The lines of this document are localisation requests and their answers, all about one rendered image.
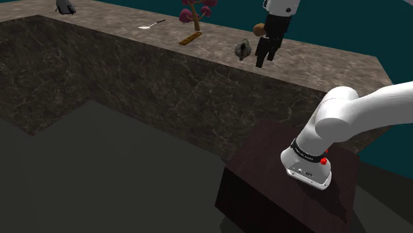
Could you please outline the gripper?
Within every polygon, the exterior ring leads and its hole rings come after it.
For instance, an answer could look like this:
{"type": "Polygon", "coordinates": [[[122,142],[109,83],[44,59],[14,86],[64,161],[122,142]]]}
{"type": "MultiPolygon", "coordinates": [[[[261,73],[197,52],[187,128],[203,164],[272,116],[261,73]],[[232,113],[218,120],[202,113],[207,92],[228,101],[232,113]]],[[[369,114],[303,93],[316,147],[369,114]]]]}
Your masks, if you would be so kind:
{"type": "Polygon", "coordinates": [[[265,37],[259,39],[255,55],[257,56],[255,66],[262,68],[267,55],[268,61],[273,61],[275,53],[281,47],[282,39],[287,33],[292,16],[282,17],[268,14],[264,24],[265,37]]]}

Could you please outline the grey bird figure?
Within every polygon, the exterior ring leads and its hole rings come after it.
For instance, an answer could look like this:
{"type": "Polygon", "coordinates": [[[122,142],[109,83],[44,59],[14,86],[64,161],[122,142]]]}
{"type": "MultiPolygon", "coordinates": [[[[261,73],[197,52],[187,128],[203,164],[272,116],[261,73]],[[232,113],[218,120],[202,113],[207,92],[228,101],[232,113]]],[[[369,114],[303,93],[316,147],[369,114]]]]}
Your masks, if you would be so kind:
{"type": "Polygon", "coordinates": [[[252,52],[249,40],[244,38],[234,49],[234,54],[242,61],[247,58],[252,52]]]}

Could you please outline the pink tree figure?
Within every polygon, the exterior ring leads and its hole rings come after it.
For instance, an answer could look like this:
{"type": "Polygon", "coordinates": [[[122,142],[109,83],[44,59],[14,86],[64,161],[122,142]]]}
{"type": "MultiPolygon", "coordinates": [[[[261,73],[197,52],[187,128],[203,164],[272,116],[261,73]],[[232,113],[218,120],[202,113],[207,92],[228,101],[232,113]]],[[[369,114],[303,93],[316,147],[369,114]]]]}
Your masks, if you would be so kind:
{"type": "Polygon", "coordinates": [[[179,21],[183,24],[193,23],[195,29],[195,33],[179,43],[179,45],[186,46],[202,34],[199,22],[202,18],[211,16],[211,7],[215,7],[218,0],[181,0],[181,2],[184,6],[189,6],[189,9],[183,9],[180,12],[179,21]],[[196,4],[203,5],[201,7],[201,15],[196,12],[196,4]]]}

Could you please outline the dark robot stand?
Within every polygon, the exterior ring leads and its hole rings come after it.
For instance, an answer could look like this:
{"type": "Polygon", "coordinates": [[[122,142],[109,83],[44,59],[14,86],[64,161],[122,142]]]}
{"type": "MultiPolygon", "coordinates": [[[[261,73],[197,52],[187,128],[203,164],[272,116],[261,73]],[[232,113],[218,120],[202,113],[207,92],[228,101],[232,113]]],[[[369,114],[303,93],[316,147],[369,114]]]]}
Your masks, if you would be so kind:
{"type": "Polygon", "coordinates": [[[244,233],[367,233],[353,210],[359,156],[329,148],[332,183],[318,190],[280,159],[298,130],[260,121],[224,168],[215,206],[244,233]]]}

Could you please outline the dark grey thing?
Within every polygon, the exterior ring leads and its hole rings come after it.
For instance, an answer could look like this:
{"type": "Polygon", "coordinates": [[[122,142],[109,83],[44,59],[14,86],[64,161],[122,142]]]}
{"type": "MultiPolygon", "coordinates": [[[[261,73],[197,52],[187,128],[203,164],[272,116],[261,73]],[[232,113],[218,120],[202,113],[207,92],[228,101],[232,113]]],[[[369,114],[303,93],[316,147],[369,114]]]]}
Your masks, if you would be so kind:
{"type": "Polygon", "coordinates": [[[70,0],[56,0],[55,11],[61,15],[74,15],[77,12],[75,8],[76,6],[70,0]]]}

